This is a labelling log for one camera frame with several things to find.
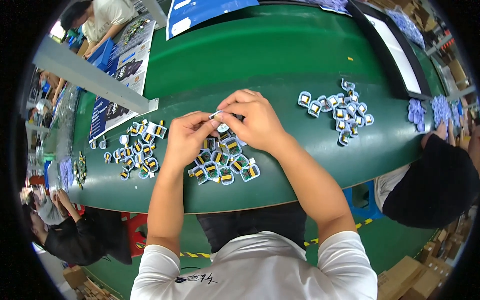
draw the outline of white t-shirt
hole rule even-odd
[[[382,208],[388,195],[391,191],[393,191],[394,187],[400,182],[400,180],[403,179],[409,168],[410,164],[393,170],[390,173],[386,173],[385,175],[377,177],[373,180],[373,186],[375,188],[375,202],[377,203],[380,211],[383,211]]]
[[[145,247],[131,300],[377,299],[377,275],[358,233],[343,231],[318,248],[318,268],[305,250],[270,231],[241,236],[212,254],[212,265],[180,276],[180,260]]]
[[[120,25],[138,16],[130,0],[94,0],[93,14],[95,21],[87,20],[82,25],[82,32],[87,42],[99,42],[112,25]]]

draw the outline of yellow-black floor tape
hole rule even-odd
[[[356,225],[357,229],[359,229],[360,227],[362,226],[365,226],[367,224],[370,224],[371,222],[373,222],[372,219],[366,219],[365,221],[363,221],[362,223],[358,223]],[[305,247],[308,247],[310,245],[313,245],[313,244],[318,244],[318,238],[316,239],[313,239],[313,240],[310,240],[310,241],[306,241],[304,242],[305,243]],[[195,253],[191,253],[191,252],[180,252],[180,257],[181,256],[186,256],[186,257],[196,257],[196,258],[210,258],[210,254],[207,254],[207,253],[201,253],[201,252],[195,252]]]

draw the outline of black frame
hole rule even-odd
[[[428,85],[425,73],[423,72],[420,62],[415,55],[415,52],[413,52],[413,49],[410,46],[407,38],[403,35],[403,33],[397,27],[392,18],[390,18],[385,13],[374,9],[373,7],[358,1],[355,1],[354,3],[352,0],[348,0],[346,9],[352,15],[357,25],[360,27],[362,32],[372,44],[373,51],[376,53],[377,58],[384,67],[384,71],[388,77],[389,82],[391,83],[390,90],[392,91],[394,96],[396,98],[407,100],[410,98],[431,100],[432,91],[430,90],[430,86]],[[398,68],[392,68],[392,66],[396,66],[396,62],[392,54],[390,53],[387,45],[384,43],[382,37],[378,34],[378,32],[367,19],[365,14],[385,22],[388,28],[392,31],[398,43],[402,47],[408,61],[410,62],[415,76],[417,77],[421,94],[409,91],[405,86],[405,82],[403,81],[400,70]]]

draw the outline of green workbench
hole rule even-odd
[[[342,188],[353,186],[406,165],[420,157],[421,135],[407,120],[408,101],[395,99],[369,41],[348,16],[296,5],[269,5],[229,13],[229,22],[213,24],[165,41],[156,31],[152,42],[144,96],[159,97],[159,109],[146,114],[153,122],[171,120],[194,110],[214,112],[237,89],[259,91],[269,99],[285,130],[337,180]],[[434,95],[444,93],[438,74],[423,51],[416,48]],[[359,138],[341,147],[332,113],[318,119],[297,105],[301,91],[313,97],[343,90],[341,78],[356,84],[360,101],[368,105],[375,122],[359,129]],[[74,154],[86,156],[87,177],[83,190],[70,188],[73,202],[112,210],[148,210],[156,181],[140,179],[134,170],[120,179],[121,165],[106,165],[103,150],[88,145],[95,96],[81,97],[78,107]],[[432,112],[425,116],[426,130]],[[106,134],[113,153],[118,138],[130,122]],[[161,164],[167,139],[156,139],[154,157]],[[267,153],[249,146],[243,153],[254,157],[261,176],[243,182],[235,175],[229,186],[208,182],[200,186],[184,173],[186,213],[241,210],[295,201],[280,165]]]

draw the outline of hand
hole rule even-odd
[[[442,140],[445,140],[447,138],[447,126],[445,125],[444,120],[440,121],[440,125],[438,125],[437,130],[435,130],[433,133]]]
[[[204,139],[220,125],[210,120],[211,113],[194,111],[172,120],[164,163],[184,168],[200,153]]]
[[[59,208],[58,203],[62,204],[63,206],[71,204],[70,198],[68,197],[67,193],[61,189],[53,193],[52,202],[57,208]]]
[[[259,92],[238,90],[223,100],[217,109],[224,112],[215,115],[215,119],[228,125],[253,148],[271,153],[277,142],[288,136],[273,107]],[[243,122],[232,113],[243,115]]]

